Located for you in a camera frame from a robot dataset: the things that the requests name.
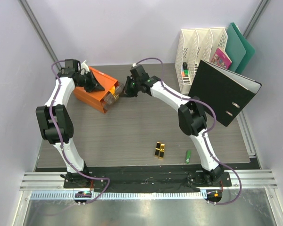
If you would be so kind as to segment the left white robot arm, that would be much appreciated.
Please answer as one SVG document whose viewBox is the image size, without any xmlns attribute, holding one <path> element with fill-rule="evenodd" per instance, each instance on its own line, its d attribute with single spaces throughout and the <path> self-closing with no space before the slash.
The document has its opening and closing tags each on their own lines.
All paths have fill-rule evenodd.
<svg viewBox="0 0 283 226">
<path fill-rule="evenodd" d="M 49 100 L 36 108 L 36 116 L 43 140 L 47 140 L 60 153 L 67 173 L 76 174 L 75 183 L 81 188 L 87 187 L 93 177 L 90 176 L 85 161 L 80 157 L 73 141 L 74 126 L 67 111 L 67 104 L 74 89 L 79 86 L 94 91 L 98 86 L 95 76 L 83 69 L 66 76 L 56 74 L 55 88 Z"/>
</svg>

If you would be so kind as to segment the clear acrylic drawer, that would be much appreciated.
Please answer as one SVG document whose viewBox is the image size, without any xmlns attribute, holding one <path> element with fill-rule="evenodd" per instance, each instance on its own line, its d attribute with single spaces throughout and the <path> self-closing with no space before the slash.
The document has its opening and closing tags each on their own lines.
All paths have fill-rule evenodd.
<svg viewBox="0 0 283 226">
<path fill-rule="evenodd" d="M 103 109 L 108 110 L 119 98 L 120 93 L 124 88 L 124 84 L 120 83 L 118 85 L 114 85 L 116 87 L 115 95 L 112 95 L 109 91 L 108 94 L 103 99 Z"/>
</svg>

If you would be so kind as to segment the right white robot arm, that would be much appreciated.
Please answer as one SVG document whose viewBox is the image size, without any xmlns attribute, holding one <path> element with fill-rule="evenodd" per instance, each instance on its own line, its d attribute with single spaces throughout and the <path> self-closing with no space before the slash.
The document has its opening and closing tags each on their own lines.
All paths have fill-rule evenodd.
<svg viewBox="0 0 283 226">
<path fill-rule="evenodd" d="M 224 172 L 223 166 L 215 155 L 207 133 L 207 117 L 200 100 L 180 94 L 167 86 L 156 76 L 151 78 L 133 79 L 128 76 L 122 95 L 136 97 L 143 92 L 155 97 L 175 109 L 181 131 L 190 137 L 200 157 L 204 184 L 216 185 Z"/>
</svg>

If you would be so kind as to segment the orange white tube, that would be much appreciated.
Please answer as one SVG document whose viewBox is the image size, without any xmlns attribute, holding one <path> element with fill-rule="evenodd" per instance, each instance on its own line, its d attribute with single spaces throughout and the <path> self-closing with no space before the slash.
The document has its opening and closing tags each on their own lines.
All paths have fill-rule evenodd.
<svg viewBox="0 0 283 226">
<path fill-rule="evenodd" d="M 115 95 L 115 91 L 116 91 L 116 87 L 115 87 L 115 86 L 113 86 L 113 87 L 109 90 L 109 92 L 110 92 L 112 95 Z"/>
</svg>

